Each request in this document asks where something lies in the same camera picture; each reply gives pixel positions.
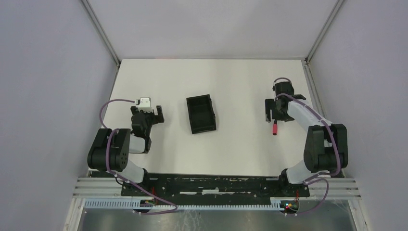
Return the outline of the red handled screwdriver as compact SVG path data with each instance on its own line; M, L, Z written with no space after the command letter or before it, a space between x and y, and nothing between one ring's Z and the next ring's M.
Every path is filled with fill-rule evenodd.
M272 125L272 134L276 136L278 134L278 121L274 120Z

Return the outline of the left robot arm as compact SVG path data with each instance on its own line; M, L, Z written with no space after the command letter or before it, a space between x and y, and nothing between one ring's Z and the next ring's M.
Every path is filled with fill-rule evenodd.
M132 189L139 196L146 196L151 191L151 183L144 179L147 170L129 160L130 154L147 154L151 148L151 130L153 125L164 123L160 105L147 111L137 106L131 107L131 128L120 128L112 132L110 128L98 130L90 148L87 164L91 169L113 173L125 181L132 181Z

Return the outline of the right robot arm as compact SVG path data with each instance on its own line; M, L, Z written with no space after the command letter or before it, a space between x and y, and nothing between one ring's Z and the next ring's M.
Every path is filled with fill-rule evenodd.
M316 182L319 176L336 176L348 165L347 129L319 114L302 94L296 94L292 82L274 80L275 98L265 99L266 121L272 134L278 134L278 122L297 122L306 131L303 159L279 175L278 191L291 196L301 185Z

